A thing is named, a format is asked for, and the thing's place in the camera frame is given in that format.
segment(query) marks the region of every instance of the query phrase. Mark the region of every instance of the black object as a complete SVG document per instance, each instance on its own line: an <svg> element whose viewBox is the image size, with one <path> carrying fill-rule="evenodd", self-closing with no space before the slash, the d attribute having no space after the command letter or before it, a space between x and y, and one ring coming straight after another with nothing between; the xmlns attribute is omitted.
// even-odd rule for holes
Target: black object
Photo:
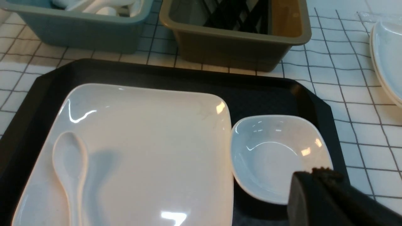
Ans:
<svg viewBox="0 0 402 226"><path fill-rule="evenodd" d="M256 26L260 21L260 34L268 34L271 30L271 0L259 0L254 8L248 9L245 0L214 0L216 9L211 13L205 0L202 4L207 11L209 18L205 27L233 30L236 22L239 24L239 31L258 33ZM241 20L240 14L246 13L246 19Z"/></svg>
<svg viewBox="0 0 402 226"><path fill-rule="evenodd" d="M294 80L101 60L78 60L38 77L0 140L0 225L12 214L68 93L85 83L205 92L227 104L232 125L252 115L297 115L320 131L334 169L346 175L331 108ZM233 225L288 225L286 206L256 200L236 183Z"/></svg>
<svg viewBox="0 0 402 226"><path fill-rule="evenodd" d="M400 226L402 217L329 169L295 172L287 211L291 226Z"/></svg>

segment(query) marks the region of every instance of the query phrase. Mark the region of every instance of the white plate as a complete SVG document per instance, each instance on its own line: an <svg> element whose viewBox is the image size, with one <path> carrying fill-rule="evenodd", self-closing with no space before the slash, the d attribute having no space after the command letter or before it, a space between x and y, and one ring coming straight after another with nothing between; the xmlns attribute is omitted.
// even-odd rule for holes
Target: white plate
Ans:
<svg viewBox="0 0 402 226"><path fill-rule="evenodd" d="M256 199L286 205L293 172L332 167L328 149L309 121L290 115L240 120L232 129L234 176Z"/></svg>
<svg viewBox="0 0 402 226"><path fill-rule="evenodd" d="M64 131L88 147L85 226L232 224L231 123L222 99L86 84L64 101L12 225L68 226L66 195L51 161Z"/></svg>
<svg viewBox="0 0 402 226"><path fill-rule="evenodd" d="M371 38L371 59L377 77L387 95L398 105L402 103L402 26L378 22Z"/></svg>
<svg viewBox="0 0 402 226"><path fill-rule="evenodd" d="M369 42L369 47L370 47L370 55L371 55L371 62L373 64L373 68L375 71L375 74L377 75L377 79L381 84L381 87L384 89L384 92L387 94L387 96L394 102L398 107L402 107L402 103L399 102L398 97L392 93L391 90L389 90L389 87L386 85L386 83L383 80L383 77L380 75L380 71L378 70L377 63L375 61L374 53L373 53L373 34L374 34L374 27L371 29L371 34L370 34L370 42Z"/></svg>

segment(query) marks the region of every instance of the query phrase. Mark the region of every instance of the blue plastic bin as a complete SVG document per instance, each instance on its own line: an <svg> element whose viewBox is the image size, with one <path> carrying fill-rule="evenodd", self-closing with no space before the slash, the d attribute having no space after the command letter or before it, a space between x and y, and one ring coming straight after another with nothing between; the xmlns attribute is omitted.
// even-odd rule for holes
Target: blue plastic bin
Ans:
<svg viewBox="0 0 402 226"><path fill-rule="evenodd" d="M16 12L50 45L133 53L153 0L142 0L134 17L67 12L52 8L51 0L0 0L0 7Z"/></svg>

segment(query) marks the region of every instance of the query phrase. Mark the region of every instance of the black tray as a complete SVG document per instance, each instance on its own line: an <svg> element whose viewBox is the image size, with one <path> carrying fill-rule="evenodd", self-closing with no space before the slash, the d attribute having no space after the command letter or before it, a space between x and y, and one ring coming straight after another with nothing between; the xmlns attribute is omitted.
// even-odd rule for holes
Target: black tray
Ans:
<svg viewBox="0 0 402 226"><path fill-rule="evenodd" d="M232 125L252 115L296 115L320 131L334 169L349 183L331 108L294 80L78 60L35 80L0 140L0 225L10 225L53 121L68 93L85 83L206 92L227 104ZM235 182L233 225L288 225L286 206L256 200Z"/></svg>

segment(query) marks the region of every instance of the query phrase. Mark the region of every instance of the table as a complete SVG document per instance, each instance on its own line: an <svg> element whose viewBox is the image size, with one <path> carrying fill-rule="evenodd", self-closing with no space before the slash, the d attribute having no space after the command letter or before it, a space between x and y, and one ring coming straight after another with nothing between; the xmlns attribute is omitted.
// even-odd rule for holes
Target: table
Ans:
<svg viewBox="0 0 402 226"><path fill-rule="evenodd" d="M373 71L373 23L356 13L398 13L401 0L308 0L311 41L293 47L270 73L182 60L173 34L158 21L160 5L155 0L140 48L129 55L46 45L12 13L0 26L0 138L35 78L80 58L290 78L331 106L351 184L402 214L402 109Z"/></svg>

